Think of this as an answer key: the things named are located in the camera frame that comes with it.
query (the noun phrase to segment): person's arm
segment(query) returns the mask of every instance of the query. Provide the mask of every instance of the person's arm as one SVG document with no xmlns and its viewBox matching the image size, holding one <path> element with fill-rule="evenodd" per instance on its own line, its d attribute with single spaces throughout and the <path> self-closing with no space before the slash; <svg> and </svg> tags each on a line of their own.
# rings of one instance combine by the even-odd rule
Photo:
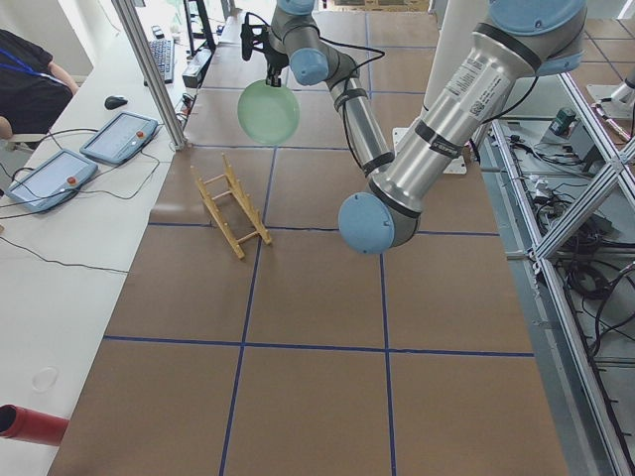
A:
<svg viewBox="0 0 635 476">
<path fill-rule="evenodd" d="M 49 63 L 49 71 L 57 79 L 63 81 L 63 83 L 68 86 L 68 89 L 70 89 L 70 92 L 72 92 L 73 95 L 75 95 L 75 93 L 79 91 L 79 86 L 77 86 L 75 80 L 59 64 L 55 64 L 53 61 L 51 61 Z"/>
<path fill-rule="evenodd" d="M 9 139 L 13 136 L 11 124 L 4 117 L 0 116 L 0 139 Z"/>
</svg>

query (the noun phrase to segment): red cylinder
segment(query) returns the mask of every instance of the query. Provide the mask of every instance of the red cylinder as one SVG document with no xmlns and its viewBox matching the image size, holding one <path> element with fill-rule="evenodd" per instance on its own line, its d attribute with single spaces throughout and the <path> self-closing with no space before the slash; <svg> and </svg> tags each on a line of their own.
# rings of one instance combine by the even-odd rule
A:
<svg viewBox="0 0 635 476">
<path fill-rule="evenodd" d="M 60 446 L 68 420 L 14 405 L 0 407 L 0 436 Z"/>
</svg>

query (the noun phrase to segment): lanyard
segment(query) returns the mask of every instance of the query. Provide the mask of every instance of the lanyard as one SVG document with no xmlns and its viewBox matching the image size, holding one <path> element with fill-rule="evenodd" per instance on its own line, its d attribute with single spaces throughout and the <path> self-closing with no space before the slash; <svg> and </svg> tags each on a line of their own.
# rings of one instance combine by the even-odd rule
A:
<svg viewBox="0 0 635 476">
<path fill-rule="evenodd" d="M 11 60 L 15 64 L 17 64 L 17 66 L 13 66 L 11 64 L 5 64 L 3 62 L 0 62 L 0 68 L 11 69 L 13 71 L 23 72 L 24 74 L 29 74 L 31 76 L 46 77 L 46 78 L 48 78 L 48 79 L 50 79 L 52 81 L 58 82 L 59 84 L 64 84 L 65 85 L 65 83 L 62 80 L 57 79 L 56 77 L 51 76 L 50 74 L 46 74 L 44 72 L 35 71 L 32 67 L 30 67 L 28 64 L 23 62 L 21 59 L 16 58 L 15 56 L 11 55 L 6 50 L 3 50 L 1 48 L 0 48 L 0 55 L 4 55 L 9 60 Z"/>
</svg>

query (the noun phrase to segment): white desk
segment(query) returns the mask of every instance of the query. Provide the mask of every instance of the white desk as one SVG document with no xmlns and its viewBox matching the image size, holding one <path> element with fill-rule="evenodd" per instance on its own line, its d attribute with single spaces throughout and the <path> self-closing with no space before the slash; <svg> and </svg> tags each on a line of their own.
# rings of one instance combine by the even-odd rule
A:
<svg viewBox="0 0 635 476">
<path fill-rule="evenodd" d="M 175 105 L 185 92 L 181 80 L 185 51 L 179 57 L 184 59 L 176 65 L 175 83 L 168 85 Z M 126 96 L 129 103 L 106 110 L 103 101 L 112 94 Z M 124 34 L 115 39 L 53 131 L 99 129 L 122 109 L 161 122 Z M 75 134 L 57 139 L 63 147 L 78 151 L 89 137 Z M 45 141 L 28 166 L 41 164 L 57 150 L 52 140 Z M 160 164 L 133 199 L 104 193 L 79 195 L 47 214 L 14 220 L 2 220 L 1 216 L 25 210 L 19 206 L 2 208 L 0 223 L 6 228 L 2 236 L 48 259 L 128 270 L 173 157 L 165 129 L 145 152 Z M 84 190 L 130 195 L 156 163 L 137 156 Z M 101 172 L 109 169 L 99 167 Z M 6 197 L 0 200 L 0 205 L 8 203 L 11 201 Z M 124 280 L 124 274 L 45 263 L 0 241 L 0 405 L 70 417 Z M 57 380 L 36 390 L 34 377 L 48 368 L 55 369 Z M 45 475 L 56 451 L 54 447 L 0 439 L 0 474 Z"/>
</svg>

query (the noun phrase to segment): black band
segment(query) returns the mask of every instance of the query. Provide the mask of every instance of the black band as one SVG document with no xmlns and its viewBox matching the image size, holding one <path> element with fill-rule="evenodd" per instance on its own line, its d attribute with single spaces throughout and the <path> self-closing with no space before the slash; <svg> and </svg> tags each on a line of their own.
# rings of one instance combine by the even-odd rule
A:
<svg viewBox="0 0 635 476">
<path fill-rule="evenodd" d="M 401 203 L 397 203 L 390 196 L 384 193 L 384 190 L 379 188 L 379 186 L 377 186 L 377 184 L 372 179 L 368 181 L 368 186 L 370 186 L 370 189 L 373 191 L 375 196 L 377 196 L 377 198 L 379 198 L 381 201 L 386 203 L 393 210 L 398 211 L 402 215 L 407 216 L 409 218 L 419 218 L 419 216 L 421 215 L 421 212 L 413 211 L 410 208 L 406 208 Z"/>
<path fill-rule="evenodd" d="M 367 162 L 361 168 L 364 171 L 364 174 L 368 177 L 368 175 L 373 172 L 375 169 L 380 168 L 381 166 L 385 166 L 386 164 L 390 164 L 395 160 L 395 154 L 392 152 L 387 152 L 386 154 L 382 154 L 379 157 L 376 157 L 370 162 Z"/>
<path fill-rule="evenodd" d="M 538 58 L 538 55 L 532 52 L 525 45 L 520 43 L 514 37 L 507 35 L 502 30 L 494 28 L 491 25 L 487 25 L 486 23 L 479 23 L 478 25 L 476 25 L 474 32 L 482 33 L 483 35 L 507 47 L 520 58 L 525 60 L 534 69 L 534 71 L 537 71 L 543 63 L 540 58 Z"/>
<path fill-rule="evenodd" d="M 365 89 L 358 87 L 357 89 L 346 89 L 342 92 L 337 99 L 335 99 L 334 106 L 335 110 L 339 112 L 339 108 L 351 99 L 355 97 L 368 97 L 368 93 Z"/>
<path fill-rule="evenodd" d="M 463 150 L 463 146 L 453 144 L 444 137 L 440 136 L 434 129 L 428 127 L 424 121 L 420 121 L 415 129 L 415 132 L 419 134 L 424 141 L 430 144 L 430 148 L 433 151 L 443 154 L 446 157 L 450 157 L 451 159 L 456 159 L 460 156 L 460 153 Z"/>
</svg>

